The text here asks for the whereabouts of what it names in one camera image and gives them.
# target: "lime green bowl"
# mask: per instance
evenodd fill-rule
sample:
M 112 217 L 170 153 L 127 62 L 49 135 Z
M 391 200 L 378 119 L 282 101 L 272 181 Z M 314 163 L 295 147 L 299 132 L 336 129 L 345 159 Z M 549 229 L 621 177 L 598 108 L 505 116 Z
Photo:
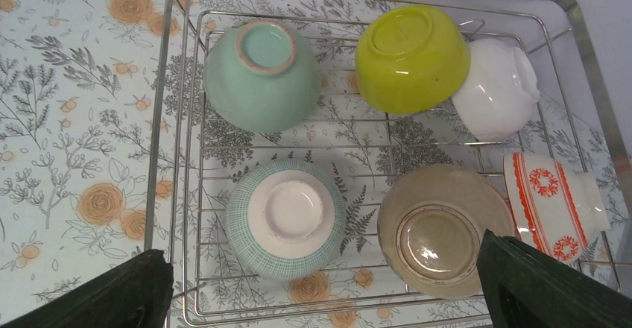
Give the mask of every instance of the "lime green bowl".
M 470 70 L 470 50 L 446 13 L 409 5 L 367 27 L 355 66 L 368 104 L 409 114 L 433 108 L 457 91 Z

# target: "red flower pattern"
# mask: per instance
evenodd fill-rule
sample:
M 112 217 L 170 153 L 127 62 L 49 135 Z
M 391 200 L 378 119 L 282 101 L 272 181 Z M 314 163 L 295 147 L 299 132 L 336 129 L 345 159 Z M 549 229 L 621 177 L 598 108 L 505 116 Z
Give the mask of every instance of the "red flower pattern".
M 553 245 L 553 256 L 560 261 L 568 261 L 579 251 L 579 242 L 571 236 L 564 236 Z
M 550 198 L 557 194 L 560 181 L 549 170 L 537 168 L 529 173 L 529 183 L 533 190 L 542 196 Z

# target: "metal rack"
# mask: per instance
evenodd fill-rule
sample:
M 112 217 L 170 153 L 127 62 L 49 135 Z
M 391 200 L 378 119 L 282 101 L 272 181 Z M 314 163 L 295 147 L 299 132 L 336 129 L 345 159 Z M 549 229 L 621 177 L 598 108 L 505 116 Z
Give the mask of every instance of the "metal rack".
M 394 4 L 424 4 L 421 1 L 413 1 L 413 0 L 362 0 L 362 1 L 386 1 L 386 2 L 390 2 Z M 184 19 L 185 19 L 184 26 L 183 26 L 182 67 L 184 68 L 184 66 L 186 65 L 185 63 L 186 57 L 191 55 L 190 51 L 192 50 L 192 56 L 193 56 L 192 73 L 195 73 L 195 69 L 198 66 L 203 65 L 202 63 L 198 62 L 198 57 L 201 53 L 206 54 L 208 52 L 211 46 L 211 40 L 214 37 L 214 35 L 221 35 L 224 32 L 222 30 L 214 30 L 214 31 L 208 32 L 205 37 L 202 37 L 201 29 L 202 29 L 203 21 L 207 16 L 223 15 L 223 16 L 232 16 L 232 17 L 244 17 L 244 19 L 257 17 L 257 18 L 266 18 L 266 19 L 278 19 L 281 21 L 289 21 L 289 22 L 305 22 L 305 23 L 327 22 L 327 23 L 335 23 L 339 25 L 359 25 L 359 26 L 369 25 L 369 22 L 363 22 L 363 21 L 347 21 L 347 20 L 340 20 L 340 19 L 314 18 L 314 17 L 302 17 L 302 16 L 278 16 L 278 15 L 269 15 L 269 14 L 260 14 L 260 13 L 239 13 L 239 12 L 234 12 L 234 11 L 228 11 L 225 9 L 204 10 L 197 16 L 197 23 L 193 24 L 189 20 L 189 17 L 190 17 L 189 7 L 183 6 L 179 2 L 178 4 L 181 6 L 184 12 Z M 556 66 L 556 59 L 554 58 L 554 55 L 551 50 L 551 44 L 559 36 L 562 36 L 566 32 L 570 31 L 570 29 L 558 35 L 557 37 L 550 37 L 543 21 L 534 15 L 530 15 L 526 13 L 511 13 L 511 12 L 498 11 L 498 10 L 481 10 L 481 9 L 468 8 L 468 7 L 456 7 L 456 6 L 445 6 L 445 5 L 440 5 L 440 6 L 444 8 L 465 10 L 465 11 L 471 12 L 472 20 L 463 22 L 460 24 L 462 34 L 466 37 L 476 35 L 477 37 L 502 37 L 505 39 L 511 39 L 515 41 L 516 44 L 519 45 L 527 54 L 531 54 L 534 51 L 537 51 L 538 49 L 541 49 L 541 48 L 547 48 L 547 51 L 552 61 L 552 70 L 554 71 L 556 75 L 557 83 L 560 87 L 562 99 L 564 102 L 563 104 L 565 105 L 566 114 L 568 115 L 568 120 L 570 122 L 572 137 L 575 141 L 576 148 L 578 149 L 578 154 L 579 154 L 578 157 L 581 163 L 581 167 L 584 171 L 587 171 L 587 164 L 584 159 L 584 153 L 582 151 L 580 142 L 578 140 L 578 133 L 577 133 L 576 126 L 573 123 L 573 116 L 570 113 L 568 105 L 566 103 L 566 90 L 563 88 L 563 84 L 560 82 L 558 69 Z M 487 29 L 485 28 L 485 21 L 478 20 L 478 19 L 481 19 L 481 18 L 484 19 L 485 16 L 488 14 L 498 14 L 498 15 L 503 15 L 503 16 L 510 16 L 513 18 L 528 19 L 533 22 L 536 22 L 537 25 L 540 26 L 540 29 L 541 29 L 541 36 L 543 40 L 542 43 L 537 46 L 534 46 L 533 48 L 525 48 L 523 41 L 520 39 L 520 37 L 516 36 L 515 34 L 501 34 L 501 33 L 496 33 L 492 31 L 487 31 Z M 465 29 L 467 28 L 473 28 L 473 29 L 471 31 L 466 31 Z M 338 48 L 355 47 L 358 40 L 357 38 L 327 37 L 327 36 L 306 36 L 306 38 L 310 40 L 312 43 L 314 43 L 315 45 L 320 46 L 320 47 L 332 46 L 332 47 L 338 47 Z M 183 191 L 185 193 L 189 192 L 189 187 L 192 185 L 192 180 L 193 180 L 191 179 L 192 168 L 190 166 L 192 155 L 199 156 L 197 158 L 199 158 L 199 160 L 202 161 L 204 151 L 209 149 L 209 148 L 205 148 L 203 145 L 200 145 L 199 147 L 197 147 L 196 145 L 192 144 L 194 142 L 193 140 L 194 131 L 199 130 L 199 133 L 204 133 L 204 126 L 206 125 L 206 121 L 204 120 L 200 121 L 200 124 L 198 125 L 199 129 L 198 129 L 198 128 L 194 128 L 192 121 L 183 120 L 183 117 L 186 117 L 186 118 L 192 117 L 192 111 L 194 107 L 193 106 L 193 101 L 194 101 L 193 92 L 196 90 L 195 89 L 196 81 L 200 81 L 200 78 L 195 78 L 194 76 L 191 79 L 190 86 L 185 86 L 185 75 L 184 75 L 184 71 L 182 71 L 182 74 L 180 77 L 180 88 L 179 88 L 180 97 L 178 101 L 179 113 L 177 115 L 177 123 L 175 125 L 176 144 L 175 144 L 174 150 L 175 150 L 175 153 L 181 153 L 183 149 L 184 168 L 183 170 L 181 170 L 179 166 L 176 165 L 174 169 L 174 180 L 173 180 L 174 192 L 179 192 L 178 187 L 180 185 L 183 186 Z M 184 111 L 184 108 L 186 105 L 186 103 L 184 103 L 184 100 L 183 100 L 184 93 L 189 94 L 189 103 L 186 106 L 187 108 L 186 112 Z M 546 122 L 544 121 L 543 112 L 540 107 L 538 107 L 538 113 L 544 125 L 544 136 L 546 138 L 546 144 L 548 146 L 548 151 L 549 151 L 548 154 L 550 156 L 553 156 L 553 148 L 552 148 L 551 140 L 549 138 L 549 132 L 546 130 Z M 201 118 L 206 118 L 205 117 L 206 114 L 207 113 L 205 113 L 205 106 L 201 106 Z M 393 141 L 391 140 L 391 123 L 397 120 L 400 120 L 401 118 L 402 117 L 391 118 L 388 114 L 386 114 L 383 119 L 348 118 L 348 119 L 341 119 L 341 121 L 343 122 L 370 121 L 370 122 L 375 122 L 376 124 L 380 124 L 380 123 L 383 124 L 387 128 L 388 144 L 387 145 L 366 145 L 365 147 L 366 148 L 388 148 L 389 152 L 391 153 L 391 162 L 392 162 L 392 158 L 393 158 L 392 150 L 399 144 L 393 143 Z M 214 121 L 222 121 L 222 120 L 223 119 L 216 118 L 216 119 L 212 119 L 210 122 L 215 123 Z M 318 121 L 319 119 L 307 119 L 306 123 L 318 122 Z M 520 145 L 522 145 L 522 137 L 520 133 L 518 133 L 518 141 Z M 507 145 L 507 143 L 505 142 L 435 143 L 434 145 L 461 145 L 461 146 L 467 146 L 467 147 L 473 148 L 478 154 L 478 160 L 480 162 L 480 172 L 479 172 L 480 174 L 486 177 L 501 177 L 502 176 L 502 173 L 488 172 L 484 170 L 483 162 L 481 159 L 481 149 L 490 147 L 490 146 L 495 146 L 495 145 Z M 274 148 L 327 149 L 327 148 L 347 148 L 347 147 L 361 148 L 361 146 L 354 147 L 354 146 L 343 146 L 343 145 L 328 145 L 328 146 L 292 145 L 292 146 L 280 146 L 280 147 L 274 147 Z M 231 148 L 245 148 L 245 147 L 224 146 L 224 147 L 213 147 L 212 149 L 231 149 Z M 250 146 L 249 148 L 256 151 L 258 149 L 269 148 L 269 147 L 264 146 L 264 145 L 254 145 L 254 146 Z M 197 170 L 197 173 L 195 174 L 197 175 L 197 184 L 195 185 L 198 185 L 199 187 L 201 187 L 202 185 L 212 185 L 216 180 L 231 180 L 233 178 L 231 176 L 226 176 L 226 175 L 221 175 L 221 176 L 208 175 L 207 173 L 205 173 L 204 165 L 202 164 L 203 163 L 200 163 L 199 169 Z M 388 177 L 388 176 L 397 176 L 400 174 L 401 173 L 398 173 L 398 172 L 392 172 L 392 173 L 386 173 L 386 174 L 363 174 L 361 176 Z M 201 191 L 198 191 L 198 195 L 199 195 L 198 199 L 200 200 L 197 200 L 197 207 L 195 207 L 195 215 L 197 216 L 197 221 L 200 222 L 202 219 L 202 215 L 205 212 L 219 210 L 219 209 L 203 208 L 201 205 L 201 202 L 202 202 Z M 178 205 L 181 205 L 181 206 L 183 205 L 184 208 L 187 208 L 189 207 L 190 200 L 191 198 L 188 195 L 184 195 L 182 197 L 180 197 L 179 195 L 174 195 L 173 207 L 175 208 Z M 182 214 L 184 215 L 184 217 L 182 218 L 184 233 L 187 233 L 189 229 L 188 228 L 189 224 L 187 222 L 188 220 L 186 217 L 187 215 L 186 211 L 187 210 L 184 209 L 183 214 Z M 375 233 L 367 234 L 367 236 L 375 236 L 375 235 L 376 235 Z M 196 237 L 195 243 L 193 243 L 195 244 L 195 249 L 190 252 L 188 250 L 189 238 L 187 236 L 188 235 L 186 234 L 183 235 L 183 240 L 182 240 L 183 249 L 182 249 L 182 257 L 181 257 L 183 260 L 182 261 L 183 276 L 182 276 L 181 282 L 182 282 L 182 290 L 183 292 L 185 292 L 185 294 L 179 295 L 178 298 L 180 299 L 182 298 L 183 295 L 187 296 L 189 292 L 193 292 L 194 299 L 192 300 L 192 302 L 187 299 L 182 299 L 183 320 L 192 327 L 206 327 L 209 325 L 219 326 L 219 325 L 225 325 L 225 324 L 243 324 L 247 322 L 262 321 L 262 320 L 268 320 L 268 319 L 290 318 L 290 317 L 296 317 L 299 315 L 322 315 L 322 314 L 329 314 L 333 312 L 349 311 L 349 310 L 362 311 L 365 309 L 378 309 L 380 307 L 414 306 L 414 305 L 438 303 L 442 301 L 436 298 L 429 298 L 427 296 L 424 296 L 423 294 L 419 292 L 412 291 L 406 286 L 404 293 L 371 295 L 371 296 L 366 296 L 366 297 L 347 298 L 347 299 L 340 299 L 340 300 L 328 302 L 329 304 L 352 303 L 353 306 L 339 306 L 336 308 L 332 308 L 331 306 L 322 307 L 320 303 L 302 303 L 302 304 L 292 303 L 292 304 L 282 305 L 282 306 L 260 306 L 260 307 L 256 307 L 252 309 L 236 309 L 233 311 L 204 310 L 200 307 L 200 296 L 198 294 L 200 289 L 202 289 L 204 286 L 207 286 L 212 281 L 248 278 L 248 277 L 253 277 L 253 275 L 246 274 L 239 277 L 219 277 L 219 276 L 202 275 L 202 273 L 200 272 L 201 269 L 200 269 L 200 259 L 199 259 L 201 248 L 207 245 L 227 245 L 227 243 L 226 242 L 203 242 L 200 239 L 201 232 L 200 232 L 200 225 L 198 225 L 197 232 L 195 233 L 195 237 Z M 607 262 L 583 261 L 583 262 L 579 262 L 579 264 L 577 265 L 577 268 L 581 270 L 583 264 L 608 265 L 610 266 L 612 270 L 612 275 L 618 287 L 619 276 L 616 271 L 617 269 L 616 265 L 618 265 L 618 263 L 616 264 L 613 260 L 613 255 L 610 252 L 610 247 L 608 245 L 606 233 L 602 232 L 601 236 L 603 238 L 603 243 L 605 247 L 607 248 L 608 261 Z M 176 244 L 176 240 L 174 237 L 173 230 L 171 231 L 170 239 L 171 239 L 171 247 L 174 247 L 174 244 Z M 174 252 L 175 250 L 172 248 L 170 250 L 172 262 L 174 261 L 174 255 L 175 255 Z M 191 266 L 195 268 L 195 274 L 193 276 L 191 276 L 191 274 L 189 273 L 189 268 Z M 346 267 L 345 270 L 354 269 L 354 268 L 360 269 L 360 268 L 384 268 L 384 267 L 387 267 L 387 265 L 386 264 L 371 265 L 371 266 L 359 265 L 359 266 L 353 266 L 353 267 Z M 395 326 L 395 327 L 434 327 L 436 325 L 441 325 L 441 324 L 455 324 L 455 323 L 463 323 L 463 322 L 481 321 L 481 320 L 487 320 L 487 319 L 489 319 L 489 315 L 471 315 L 465 318 L 451 318 L 451 319 L 446 319 L 443 321 L 419 322 L 415 324 L 406 324 L 406 325 Z

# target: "red and white bowl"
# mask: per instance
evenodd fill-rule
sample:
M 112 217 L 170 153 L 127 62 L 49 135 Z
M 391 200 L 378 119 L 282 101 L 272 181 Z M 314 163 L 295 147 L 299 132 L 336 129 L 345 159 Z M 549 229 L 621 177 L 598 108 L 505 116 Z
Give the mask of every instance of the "red and white bowl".
M 520 239 L 561 262 L 586 250 L 590 237 L 610 229 L 595 178 L 531 153 L 506 154 L 505 183 Z

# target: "bowl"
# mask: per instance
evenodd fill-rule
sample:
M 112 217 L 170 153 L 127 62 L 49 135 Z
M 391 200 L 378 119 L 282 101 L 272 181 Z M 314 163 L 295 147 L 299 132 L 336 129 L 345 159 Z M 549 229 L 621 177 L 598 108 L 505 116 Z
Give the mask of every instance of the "bowl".
M 476 139 L 490 142 L 520 130 L 540 100 L 537 77 L 526 54 L 497 39 L 469 44 L 472 62 L 452 103 Z
M 449 16 L 409 5 L 369 25 L 355 50 L 358 90 L 371 106 L 409 114 L 435 107 L 467 76 L 470 50 Z
M 296 29 L 257 19 L 226 30 L 204 64 L 206 99 L 230 124 L 275 133 L 300 123 L 320 96 L 318 63 Z
M 378 214 L 388 265 L 410 286 L 446 299 L 481 292 L 476 259 L 485 229 L 512 236 L 511 212 L 485 178 L 458 165 L 410 171 L 388 191 Z
M 610 229 L 595 178 L 532 153 L 506 154 L 505 184 L 520 239 L 561 262 L 586 250 L 590 236 Z
M 346 205 L 334 180 L 298 160 L 248 172 L 230 195 L 224 228 L 239 262 L 272 280 L 327 265 L 344 238 Z

